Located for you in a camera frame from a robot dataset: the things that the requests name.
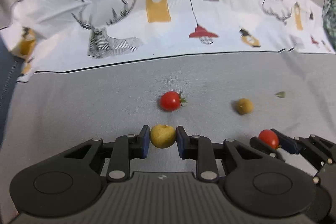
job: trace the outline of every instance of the silver screw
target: silver screw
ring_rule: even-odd
[[[201,177],[205,180],[213,180],[217,178],[217,174],[212,171],[204,171],[201,173]]]
[[[318,184],[320,181],[319,177],[313,177],[313,183]]]
[[[109,177],[111,179],[122,179],[125,175],[126,175],[125,172],[120,170],[113,170],[109,172]]]

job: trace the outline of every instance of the red cherry tomato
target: red cherry tomato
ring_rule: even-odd
[[[279,146],[279,138],[272,130],[261,131],[258,139],[268,144],[273,149],[276,149]]]
[[[160,106],[167,111],[177,110],[182,103],[185,103],[185,97],[181,98],[182,92],[177,93],[175,91],[168,91],[162,95],[160,99]]]

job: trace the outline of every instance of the yellow tag print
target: yellow tag print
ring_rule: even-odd
[[[146,11],[149,23],[171,21],[167,0],[146,0]]]
[[[240,38],[245,44],[251,47],[261,47],[259,40],[252,36],[247,30],[242,28],[239,32],[241,33]]]
[[[302,22],[301,22],[301,8],[298,2],[294,5],[294,15],[295,23],[298,31],[303,31]]]

